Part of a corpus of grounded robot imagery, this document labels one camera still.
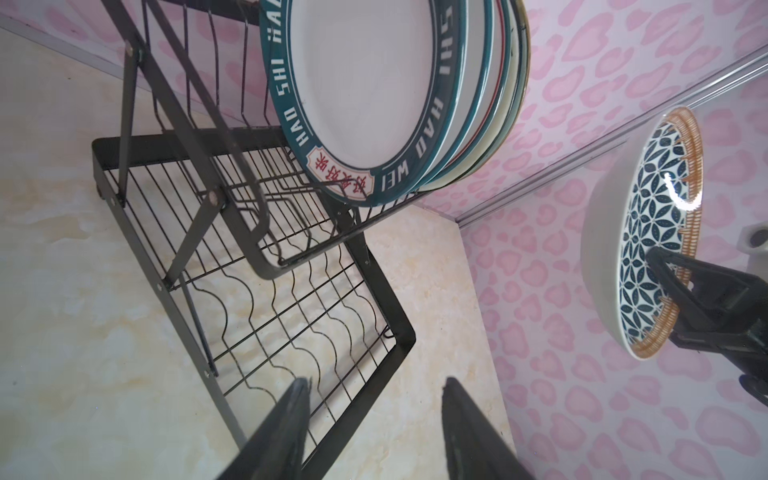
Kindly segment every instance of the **plate rim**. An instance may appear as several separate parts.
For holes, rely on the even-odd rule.
[[[399,153],[386,163],[370,169],[350,167],[334,158],[314,134],[312,125],[302,109],[300,92],[296,90],[290,49],[290,11],[293,1],[262,2],[260,40],[268,92],[288,144],[304,172],[311,180],[317,182],[325,193],[358,207],[386,204],[415,190],[419,181],[438,160],[435,157],[454,120],[457,104],[455,93],[459,88],[464,66],[466,0],[429,0],[432,20],[432,72],[422,114],[411,137]],[[450,25],[441,30],[443,16],[450,16],[452,19]],[[441,55],[441,41],[447,38],[451,38],[451,43],[447,45],[453,44],[454,48],[452,53],[446,56]],[[441,93],[447,101],[438,98]],[[316,169],[324,173],[326,168],[329,171],[328,176],[319,176]]]
[[[512,100],[509,104],[509,109],[507,110],[507,113],[505,115],[504,122],[502,123],[502,127],[497,133],[493,142],[491,142],[491,144],[488,146],[485,152],[483,152],[475,160],[474,163],[469,165],[466,169],[457,173],[456,176],[453,177],[450,181],[448,181],[448,183],[446,183],[445,185],[436,187],[435,190],[437,190],[438,188],[447,187],[448,185],[464,180],[465,178],[471,176],[477,170],[482,168],[482,166],[485,165],[485,163],[487,163],[491,159],[491,157],[493,157],[493,155],[498,151],[498,149],[501,148],[501,146],[504,144],[507,136],[509,135],[509,132],[512,130],[512,127],[515,126],[515,123],[517,122],[517,119],[520,116],[522,102],[525,99],[525,93],[528,90],[528,73],[530,71],[530,66],[531,66],[531,55],[530,55],[531,32],[528,25],[528,14],[525,11],[525,6],[522,4],[522,2],[520,0],[514,0],[513,2],[510,1],[509,5],[513,10],[515,10],[519,14],[515,18],[520,21],[517,24],[518,41],[520,44],[520,48],[519,48],[520,58],[518,59],[518,62],[519,62],[518,74],[515,76],[515,78],[518,81],[515,82],[515,92],[512,94]]]
[[[689,184],[689,195],[697,194],[697,192],[693,192],[693,187],[698,187],[699,192],[703,192],[703,141],[701,137],[701,130],[699,128],[698,121],[696,120],[696,116],[693,113],[693,111],[688,108],[685,105],[674,105],[670,108],[668,108],[664,113],[663,116],[660,117],[660,121],[657,121],[654,125],[654,128],[650,131],[649,135],[645,139],[645,143],[643,144],[643,150],[641,151],[641,160],[637,162],[637,166],[634,169],[635,176],[637,175],[637,170],[642,167],[644,164],[644,157],[645,157],[645,151],[648,147],[648,144],[650,140],[653,138],[654,132],[663,124],[665,123],[672,123],[674,124],[674,121],[671,120],[671,118],[681,117],[679,120],[680,122],[684,123],[685,128],[688,130],[687,136],[684,137],[683,131],[680,131],[680,127],[675,124],[675,127],[680,131],[680,139],[681,141],[686,144],[686,140],[690,142],[690,145],[685,145],[686,147],[686,154],[684,158],[686,158],[686,162],[691,162],[693,164],[688,164],[688,175],[686,175],[686,178],[689,179],[689,182],[693,182],[693,184]],[[625,210],[629,212],[629,207],[631,206],[631,195],[627,198],[628,202],[625,206]],[[690,231],[690,237],[683,238],[682,240],[682,249],[681,253],[683,255],[686,255],[688,257],[695,257],[696,256],[696,250],[698,246],[698,242],[701,235],[701,217],[703,212],[703,206],[700,205],[695,210],[691,210],[688,212],[685,212],[685,227],[683,227],[686,230]],[[621,275],[619,273],[619,267],[621,266],[621,258],[617,262],[617,269],[616,269],[616,278],[621,281]],[[688,283],[688,280],[690,279],[690,271],[681,269],[677,272],[676,277],[683,282],[684,284]],[[617,319],[620,323],[621,327],[621,333],[622,333],[622,341],[623,344],[628,347],[627,351],[631,352],[631,355],[635,356],[638,359],[645,360],[651,358],[655,353],[657,353],[661,347],[665,344],[667,339],[669,338],[669,335],[672,333],[672,329],[674,327],[675,322],[677,321],[677,314],[680,311],[680,307],[677,306],[674,302],[668,302],[664,304],[664,307],[662,308],[661,312],[659,313],[659,318],[655,319],[654,326],[652,327],[651,331],[646,334],[646,336],[640,341],[636,343],[630,343],[629,339],[627,338],[627,332],[624,329],[624,322],[621,320],[621,301],[619,301],[617,305]]]
[[[475,161],[468,162],[468,157],[475,153],[475,149],[478,144],[488,134],[488,129],[495,116],[502,108],[502,97],[505,89],[509,86],[509,65],[511,63],[511,42],[509,41],[511,24],[509,18],[509,10],[507,7],[507,0],[495,0],[495,7],[499,10],[499,18],[502,31],[502,65],[499,70],[499,77],[496,84],[495,96],[492,99],[491,105],[485,112],[485,119],[475,133],[475,138],[467,144],[465,151],[462,153],[462,157],[457,158],[456,161],[448,164],[443,170],[439,171],[429,182],[425,182],[419,186],[420,191],[432,191],[439,188],[447,187],[455,181],[460,175],[459,172],[464,172],[465,169],[470,168],[475,164]]]
[[[432,179],[440,175],[443,168],[447,167],[449,164],[454,163],[453,157],[456,155],[456,152],[462,146],[462,142],[464,141],[464,139],[466,139],[467,136],[471,133],[469,130],[472,127],[472,123],[475,121],[475,119],[478,116],[478,111],[480,109],[480,104],[482,102],[483,93],[485,89],[488,87],[488,80],[489,80],[488,71],[491,68],[491,58],[493,56],[492,53],[493,53],[493,46],[494,46],[493,45],[493,8],[495,7],[496,0],[482,0],[482,1],[483,1],[483,13],[485,15],[485,18],[483,19],[483,25],[485,27],[485,32],[483,34],[483,58],[480,64],[479,78],[478,78],[477,87],[475,88],[475,95],[472,98],[472,104],[464,120],[462,129],[457,134],[453,144],[451,145],[449,150],[445,152],[445,156],[440,160],[440,162],[437,165],[435,165],[419,181],[418,187],[421,187],[422,185],[429,183],[430,181],[432,181]],[[479,132],[482,129],[483,124],[480,124],[480,127],[478,128],[477,132]],[[469,152],[471,150],[471,145],[472,145],[472,141],[470,141],[465,145],[464,151],[461,152],[459,155],[462,155],[465,152]]]

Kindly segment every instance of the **orange rim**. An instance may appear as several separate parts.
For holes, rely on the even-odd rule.
[[[687,164],[688,176],[681,179],[688,185],[688,197],[696,197],[703,186],[703,146],[701,143],[701,133],[699,125],[696,122],[694,113],[686,107],[678,107],[672,110],[665,121],[675,126],[680,132],[680,140],[685,147],[684,161]],[[699,207],[696,210],[687,212],[685,215],[685,226],[680,229],[682,236],[682,246],[680,252],[687,257],[696,256],[696,247],[699,243],[699,232],[701,227],[701,211]],[[685,268],[678,268],[676,276],[683,285],[690,281],[690,271]],[[658,352],[672,333],[674,324],[677,321],[677,314],[680,313],[678,307],[669,297],[661,299],[664,305],[661,313],[654,317],[654,328],[643,338],[642,341],[632,345],[632,352],[642,359],[651,357]]]

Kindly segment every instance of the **wire rack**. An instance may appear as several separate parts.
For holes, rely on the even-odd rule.
[[[174,29],[157,0],[138,0],[136,23],[121,0],[102,2],[126,52],[121,136],[92,144],[98,193],[238,445],[294,379],[310,380],[303,478],[322,478],[415,342],[362,230],[416,196],[361,210],[324,194],[327,184],[310,183],[281,129],[269,126],[266,92],[263,121],[248,121],[244,80],[241,124],[225,120],[219,75],[214,100],[190,61],[189,18],[210,21],[218,68],[213,18],[237,17],[245,72],[257,15],[243,4],[174,0],[183,6]],[[157,36],[177,56],[181,94],[153,56]],[[132,134],[140,73],[158,134]]]

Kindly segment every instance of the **stacked plates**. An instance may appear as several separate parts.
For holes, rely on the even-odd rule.
[[[263,0],[269,89],[297,160],[373,207],[480,168],[528,80],[521,0]]]

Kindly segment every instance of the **blue and white patterned plate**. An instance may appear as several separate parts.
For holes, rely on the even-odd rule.
[[[687,214],[699,210],[700,217],[701,188],[699,178],[697,195],[691,198],[690,159],[677,127],[666,121],[648,141],[632,185],[621,235],[618,287],[624,335],[633,349],[654,330],[663,314],[677,318],[677,308],[662,301],[666,293],[647,266],[645,253],[660,246],[691,255],[685,251],[691,244],[695,252],[698,228],[687,225]],[[664,312],[672,308],[674,312]]]
[[[531,32],[530,28],[528,27],[528,17],[525,14],[525,7],[523,6],[522,1],[516,0],[515,2],[510,2],[510,5],[512,6],[511,10],[513,17],[516,19],[518,25],[517,38],[512,39],[513,45],[516,44],[516,48],[513,48],[520,52],[517,69],[515,70],[515,91],[513,93],[512,102],[510,103],[509,109],[506,112],[506,117],[504,124],[502,124],[502,129],[496,135],[496,138],[493,140],[491,146],[488,147],[482,155],[480,155],[479,159],[475,162],[474,165],[472,165],[472,168],[467,170],[461,175],[461,177],[454,181],[460,181],[466,177],[469,177],[477,170],[480,170],[480,168],[485,165],[485,162],[489,161],[491,157],[493,157],[496,151],[507,140],[509,132],[512,130],[512,127],[515,126],[515,122],[517,121],[518,115],[520,114],[520,107],[522,106],[523,98],[525,96],[525,89],[528,86],[528,72],[531,69]]]

